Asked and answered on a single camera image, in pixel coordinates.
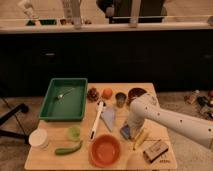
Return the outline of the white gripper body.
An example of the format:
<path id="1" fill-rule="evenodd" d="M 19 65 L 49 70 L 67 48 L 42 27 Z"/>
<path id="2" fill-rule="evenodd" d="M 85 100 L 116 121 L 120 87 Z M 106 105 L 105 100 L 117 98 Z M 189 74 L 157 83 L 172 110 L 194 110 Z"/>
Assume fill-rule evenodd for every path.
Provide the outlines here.
<path id="1" fill-rule="evenodd" d="M 144 124 L 144 120 L 131 120 L 129 119 L 127 121 L 129 128 L 130 128 L 130 138 L 131 139 L 135 139 L 136 136 L 139 134 L 143 124 Z"/>

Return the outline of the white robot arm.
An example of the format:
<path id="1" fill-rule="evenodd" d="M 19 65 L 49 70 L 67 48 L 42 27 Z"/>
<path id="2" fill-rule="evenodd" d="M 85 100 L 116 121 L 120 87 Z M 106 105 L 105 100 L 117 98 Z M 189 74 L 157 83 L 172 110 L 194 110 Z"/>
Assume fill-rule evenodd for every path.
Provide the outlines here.
<path id="1" fill-rule="evenodd" d="M 141 128 L 146 119 L 152 120 L 213 151 L 213 122 L 163 109 L 149 93 L 136 97 L 129 106 L 127 123 Z"/>

